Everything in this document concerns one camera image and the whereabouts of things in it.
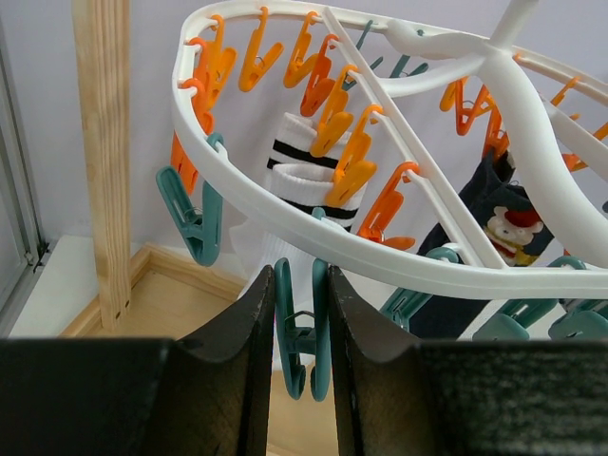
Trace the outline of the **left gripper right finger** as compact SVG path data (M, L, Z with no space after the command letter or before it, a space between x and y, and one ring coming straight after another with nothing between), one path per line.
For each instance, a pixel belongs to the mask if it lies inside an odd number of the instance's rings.
M603 455L603 341L421 340L328 271L343 455Z

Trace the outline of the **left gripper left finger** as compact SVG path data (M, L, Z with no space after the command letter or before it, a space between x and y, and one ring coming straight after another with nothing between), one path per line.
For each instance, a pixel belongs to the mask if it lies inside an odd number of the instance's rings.
M262 455L275 273L185 337L1 343L5 455Z

